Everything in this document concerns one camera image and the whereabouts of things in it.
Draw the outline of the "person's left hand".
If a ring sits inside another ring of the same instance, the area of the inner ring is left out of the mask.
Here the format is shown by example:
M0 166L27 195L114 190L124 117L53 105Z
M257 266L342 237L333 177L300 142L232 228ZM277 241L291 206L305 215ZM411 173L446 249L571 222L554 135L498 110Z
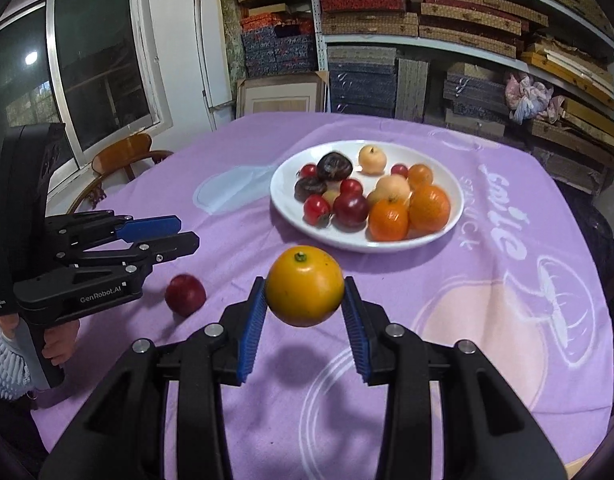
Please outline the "person's left hand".
M17 314L0 316L1 338L19 356L25 356L22 344L19 342L16 332L20 324ZM75 320L65 324L47 328L44 333L44 348L42 356L49 360L52 365L62 365L74 353L76 338L80 330L80 321Z

